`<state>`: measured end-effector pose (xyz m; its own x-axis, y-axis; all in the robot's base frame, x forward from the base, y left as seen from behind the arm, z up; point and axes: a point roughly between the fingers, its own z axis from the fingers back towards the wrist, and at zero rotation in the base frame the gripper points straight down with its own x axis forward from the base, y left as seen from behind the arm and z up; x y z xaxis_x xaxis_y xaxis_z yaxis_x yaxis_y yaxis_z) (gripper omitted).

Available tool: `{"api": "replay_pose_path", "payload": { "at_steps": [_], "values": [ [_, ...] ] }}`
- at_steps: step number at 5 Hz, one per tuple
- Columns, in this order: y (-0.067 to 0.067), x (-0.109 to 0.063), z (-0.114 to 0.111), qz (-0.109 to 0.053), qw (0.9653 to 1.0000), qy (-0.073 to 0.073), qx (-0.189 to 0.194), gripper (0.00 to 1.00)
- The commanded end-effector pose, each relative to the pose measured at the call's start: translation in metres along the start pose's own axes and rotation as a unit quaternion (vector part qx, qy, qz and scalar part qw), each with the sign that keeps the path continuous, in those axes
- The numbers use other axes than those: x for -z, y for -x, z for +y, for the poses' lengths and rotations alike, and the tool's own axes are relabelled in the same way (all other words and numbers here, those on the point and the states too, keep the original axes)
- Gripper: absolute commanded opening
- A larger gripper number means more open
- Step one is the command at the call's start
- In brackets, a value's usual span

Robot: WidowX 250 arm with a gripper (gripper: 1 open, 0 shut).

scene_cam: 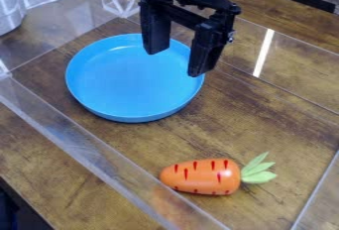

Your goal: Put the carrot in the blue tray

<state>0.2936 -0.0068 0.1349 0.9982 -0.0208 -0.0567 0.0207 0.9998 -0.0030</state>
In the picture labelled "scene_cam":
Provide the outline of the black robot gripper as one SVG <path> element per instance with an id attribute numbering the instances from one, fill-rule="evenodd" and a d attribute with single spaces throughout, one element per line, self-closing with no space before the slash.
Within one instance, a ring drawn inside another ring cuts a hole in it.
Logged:
<path id="1" fill-rule="evenodd" d="M 188 75 L 197 77 L 211 71 L 224 46 L 233 41 L 235 16 L 241 8 L 229 0 L 140 0 L 143 47 L 149 55 L 169 48 L 171 21 L 203 21 L 204 18 L 183 9 L 211 8 L 215 14 L 195 28 L 191 45 Z"/>

